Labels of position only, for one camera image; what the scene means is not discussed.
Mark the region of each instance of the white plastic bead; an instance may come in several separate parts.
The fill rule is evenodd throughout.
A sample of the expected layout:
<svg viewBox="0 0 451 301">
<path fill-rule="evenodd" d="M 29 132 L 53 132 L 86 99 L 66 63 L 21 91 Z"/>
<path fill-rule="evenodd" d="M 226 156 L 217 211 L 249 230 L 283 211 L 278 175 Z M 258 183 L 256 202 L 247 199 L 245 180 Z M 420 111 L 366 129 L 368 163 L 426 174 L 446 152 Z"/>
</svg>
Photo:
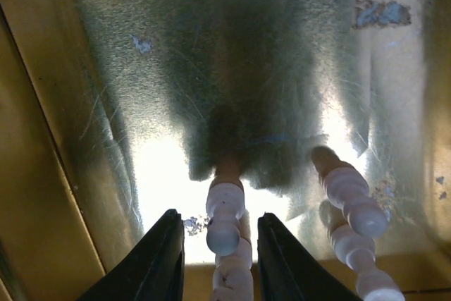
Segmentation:
<svg viewBox="0 0 451 301">
<path fill-rule="evenodd" d="M 357 294 L 364 301 L 405 301 L 393 279 L 377 268 L 373 239 L 344 225 L 331 233 L 330 240 L 337 258 L 358 274 Z"/>
<path fill-rule="evenodd" d="M 368 183 L 357 170 L 334 169 L 324 178 L 323 186 L 330 203 L 342 210 L 358 234 L 377 238 L 387 231 L 387 216 L 369 196 Z"/>
<path fill-rule="evenodd" d="M 244 238 L 236 251 L 230 255 L 216 255 L 216 269 L 213 274 L 214 301 L 253 301 L 254 280 L 252 267 L 252 247 Z"/>
<path fill-rule="evenodd" d="M 245 194 L 232 183 L 213 186 L 206 199 L 210 217 L 206 243 L 218 255 L 232 254 L 240 242 L 240 219 L 245 212 Z"/>
</svg>

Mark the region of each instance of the white paint chip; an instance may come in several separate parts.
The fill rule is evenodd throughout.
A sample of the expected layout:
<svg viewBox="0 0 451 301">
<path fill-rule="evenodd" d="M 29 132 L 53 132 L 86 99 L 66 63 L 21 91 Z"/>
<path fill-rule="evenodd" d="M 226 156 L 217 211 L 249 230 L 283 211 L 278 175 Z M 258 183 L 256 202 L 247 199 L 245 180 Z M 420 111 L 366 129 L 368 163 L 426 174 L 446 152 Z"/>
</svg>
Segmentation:
<svg viewBox="0 0 451 301">
<path fill-rule="evenodd" d="M 210 218 L 208 216 L 191 216 L 189 219 L 183 220 L 183 225 L 189 236 L 194 236 L 206 230 Z"/>
<path fill-rule="evenodd" d="M 385 187 L 385 194 L 388 197 L 395 197 L 395 193 L 392 191 L 392 188 L 390 186 Z"/>
<path fill-rule="evenodd" d="M 389 209 L 384 209 L 383 211 L 385 213 L 385 216 L 387 216 L 388 222 L 392 221 L 392 212 Z"/>
<path fill-rule="evenodd" d="M 133 40 L 133 44 L 135 44 L 136 49 L 141 53 L 149 53 L 152 50 L 152 42 L 150 40 L 142 40 L 134 35 L 130 35 L 130 38 Z"/>
</svg>

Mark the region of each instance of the metal surface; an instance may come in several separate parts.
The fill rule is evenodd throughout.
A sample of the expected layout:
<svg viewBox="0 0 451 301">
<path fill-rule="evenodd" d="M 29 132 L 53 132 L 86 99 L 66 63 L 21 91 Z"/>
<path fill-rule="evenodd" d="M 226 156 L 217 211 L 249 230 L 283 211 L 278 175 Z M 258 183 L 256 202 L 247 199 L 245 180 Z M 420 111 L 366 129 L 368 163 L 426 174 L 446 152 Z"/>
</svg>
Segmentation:
<svg viewBox="0 0 451 301">
<path fill-rule="evenodd" d="M 0 300 L 1 301 L 13 301 L 13 299 L 11 299 L 11 296 L 9 295 L 9 293 L 6 290 L 6 287 L 2 281 L 0 281 Z"/>
<path fill-rule="evenodd" d="M 451 292 L 431 293 L 431 294 L 413 294 L 406 295 L 406 301 L 447 301 L 451 297 Z"/>
<path fill-rule="evenodd" d="M 403 290 L 451 286 L 451 5 L 374 0 L 412 24 L 353 30 L 355 1 L 0 0 L 107 271 L 167 208 L 200 220 L 211 159 L 238 150 L 254 246 L 271 211 L 352 286 L 307 161 L 325 144 L 390 216 L 381 268 Z M 188 281 L 214 260 L 203 227 Z"/>
<path fill-rule="evenodd" d="M 0 112 L 0 277 L 17 301 L 74 300 L 104 270 L 2 17 Z"/>
</svg>

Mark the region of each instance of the black clip jaw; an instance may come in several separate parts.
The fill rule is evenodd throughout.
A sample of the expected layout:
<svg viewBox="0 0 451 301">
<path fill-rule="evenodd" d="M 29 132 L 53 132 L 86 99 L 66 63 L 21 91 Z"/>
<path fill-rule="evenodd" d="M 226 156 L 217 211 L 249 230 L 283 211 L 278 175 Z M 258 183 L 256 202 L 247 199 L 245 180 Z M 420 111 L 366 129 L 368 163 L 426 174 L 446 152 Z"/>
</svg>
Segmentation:
<svg viewBox="0 0 451 301">
<path fill-rule="evenodd" d="M 78 301 L 181 301 L 184 227 L 169 209 L 129 255 Z"/>
<path fill-rule="evenodd" d="M 272 213 L 259 219 L 263 301 L 362 301 L 331 276 Z"/>
</svg>

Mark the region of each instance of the metal panel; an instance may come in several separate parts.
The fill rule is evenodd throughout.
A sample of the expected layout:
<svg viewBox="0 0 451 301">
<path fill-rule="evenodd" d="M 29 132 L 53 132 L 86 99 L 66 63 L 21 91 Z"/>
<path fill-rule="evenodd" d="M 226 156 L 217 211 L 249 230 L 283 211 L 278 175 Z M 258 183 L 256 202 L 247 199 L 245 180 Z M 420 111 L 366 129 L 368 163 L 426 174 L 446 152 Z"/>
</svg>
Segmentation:
<svg viewBox="0 0 451 301">
<path fill-rule="evenodd" d="M 8 291 L 6 290 L 3 281 L 1 280 L 0 280 L 0 301 L 13 301 L 13 299 L 11 299 L 11 296 L 9 296 Z"/>
<path fill-rule="evenodd" d="M 1 16 L 0 136 L 0 276 L 16 301 L 74 300 L 103 267 Z"/>
<path fill-rule="evenodd" d="M 354 30 L 356 0 L 0 0 L 107 270 L 176 208 L 196 281 L 212 159 L 238 152 L 254 246 L 271 211 L 352 286 L 307 161 L 325 144 L 390 217 L 380 267 L 403 290 L 451 286 L 451 7 L 372 1 L 410 25 Z"/>
<path fill-rule="evenodd" d="M 406 301 L 448 301 L 451 292 L 447 293 L 418 293 L 406 295 Z"/>
</svg>

